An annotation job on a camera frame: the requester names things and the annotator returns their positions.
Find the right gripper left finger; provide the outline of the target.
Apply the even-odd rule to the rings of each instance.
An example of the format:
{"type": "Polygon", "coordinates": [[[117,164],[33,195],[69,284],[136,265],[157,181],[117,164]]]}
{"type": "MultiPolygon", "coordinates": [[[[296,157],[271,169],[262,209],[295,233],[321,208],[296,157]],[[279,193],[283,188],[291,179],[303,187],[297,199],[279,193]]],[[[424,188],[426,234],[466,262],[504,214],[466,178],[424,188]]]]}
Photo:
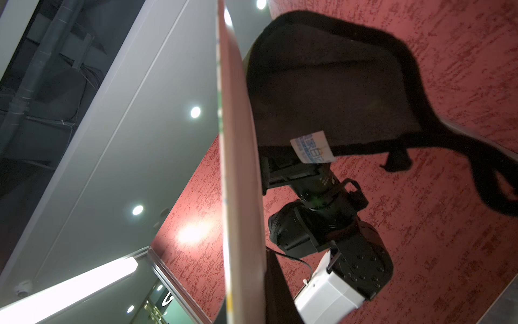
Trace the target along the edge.
{"type": "Polygon", "coordinates": [[[227,324],[227,303],[224,301],[213,324],[227,324]]]}

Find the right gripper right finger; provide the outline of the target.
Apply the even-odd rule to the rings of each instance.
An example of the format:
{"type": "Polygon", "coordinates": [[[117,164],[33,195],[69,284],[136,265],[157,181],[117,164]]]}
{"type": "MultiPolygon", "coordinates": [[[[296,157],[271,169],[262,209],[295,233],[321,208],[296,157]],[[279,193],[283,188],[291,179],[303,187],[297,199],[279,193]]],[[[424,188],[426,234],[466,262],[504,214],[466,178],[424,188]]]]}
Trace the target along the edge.
{"type": "Polygon", "coordinates": [[[267,271],[264,277],[266,323],[303,324],[276,254],[267,250],[266,260],[267,271]]]}

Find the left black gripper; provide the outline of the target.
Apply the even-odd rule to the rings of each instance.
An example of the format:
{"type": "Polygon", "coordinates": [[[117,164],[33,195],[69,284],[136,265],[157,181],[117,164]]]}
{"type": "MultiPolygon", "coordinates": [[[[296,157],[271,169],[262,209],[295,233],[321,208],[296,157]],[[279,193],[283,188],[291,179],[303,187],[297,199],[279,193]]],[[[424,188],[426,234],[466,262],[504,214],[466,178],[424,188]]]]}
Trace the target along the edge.
{"type": "Polygon", "coordinates": [[[289,186],[296,194],[324,194],[336,185],[330,163],[305,164],[295,159],[261,157],[262,193],[268,189],[289,186]]]}

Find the colourful round patterned plate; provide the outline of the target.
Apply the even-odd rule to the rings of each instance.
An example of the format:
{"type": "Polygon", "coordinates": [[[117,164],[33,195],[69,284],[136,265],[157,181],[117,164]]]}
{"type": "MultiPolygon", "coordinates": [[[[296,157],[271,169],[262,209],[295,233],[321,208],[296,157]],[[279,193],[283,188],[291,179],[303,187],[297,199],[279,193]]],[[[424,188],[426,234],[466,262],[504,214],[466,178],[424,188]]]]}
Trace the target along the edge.
{"type": "Polygon", "coordinates": [[[224,1],[217,1],[217,77],[227,322],[265,323],[266,256],[256,133],[224,1]]]}

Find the green microfibre cloth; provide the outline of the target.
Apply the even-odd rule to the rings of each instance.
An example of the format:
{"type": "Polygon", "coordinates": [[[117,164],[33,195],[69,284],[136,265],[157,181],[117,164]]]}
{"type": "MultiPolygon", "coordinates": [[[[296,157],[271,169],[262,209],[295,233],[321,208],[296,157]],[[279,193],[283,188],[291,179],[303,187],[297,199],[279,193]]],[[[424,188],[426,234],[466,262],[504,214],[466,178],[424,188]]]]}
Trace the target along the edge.
{"type": "Polygon", "coordinates": [[[517,187],[517,163],[456,134],[434,113],[417,61],[394,36],[315,12],[273,20],[253,44],[246,72],[263,189],[274,159],[297,157],[293,139],[323,132],[335,156],[387,153],[385,170],[411,167],[407,150],[440,147],[465,155],[483,203],[517,215],[497,178],[517,187]]]}

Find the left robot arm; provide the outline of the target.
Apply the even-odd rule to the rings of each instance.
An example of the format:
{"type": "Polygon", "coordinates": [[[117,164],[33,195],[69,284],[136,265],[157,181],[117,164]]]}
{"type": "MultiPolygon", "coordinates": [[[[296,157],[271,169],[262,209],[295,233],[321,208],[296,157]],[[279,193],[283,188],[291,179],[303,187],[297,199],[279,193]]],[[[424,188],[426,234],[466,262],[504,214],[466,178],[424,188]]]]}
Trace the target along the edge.
{"type": "Polygon", "coordinates": [[[268,219],[278,255],[295,261],[323,252],[294,298],[304,323],[339,323],[391,281],[393,262],[370,224],[357,213],[368,200],[352,179],[340,181],[330,164],[260,158],[263,190],[288,186],[298,199],[268,219]]]}

